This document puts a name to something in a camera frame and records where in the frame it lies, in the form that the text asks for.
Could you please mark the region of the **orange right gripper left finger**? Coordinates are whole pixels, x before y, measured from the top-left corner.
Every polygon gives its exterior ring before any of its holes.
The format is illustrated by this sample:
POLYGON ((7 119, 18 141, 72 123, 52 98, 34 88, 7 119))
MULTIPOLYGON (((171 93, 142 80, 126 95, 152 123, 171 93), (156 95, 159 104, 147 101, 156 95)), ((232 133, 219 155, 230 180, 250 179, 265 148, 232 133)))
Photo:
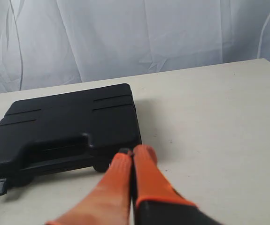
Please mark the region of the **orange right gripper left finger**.
POLYGON ((117 153, 95 188, 75 207, 47 225, 128 225, 132 158, 117 153))

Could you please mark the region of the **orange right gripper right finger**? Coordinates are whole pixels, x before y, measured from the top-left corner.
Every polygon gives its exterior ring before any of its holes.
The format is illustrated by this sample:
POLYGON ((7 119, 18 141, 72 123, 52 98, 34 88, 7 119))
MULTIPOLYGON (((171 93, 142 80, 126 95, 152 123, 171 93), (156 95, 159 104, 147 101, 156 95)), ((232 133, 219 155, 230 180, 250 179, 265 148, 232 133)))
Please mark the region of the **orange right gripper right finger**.
POLYGON ((133 150, 136 181, 134 220, 137 225, 219 225, 195 203, 180 195, 157 166, 152 147, 138 145, 133 150))

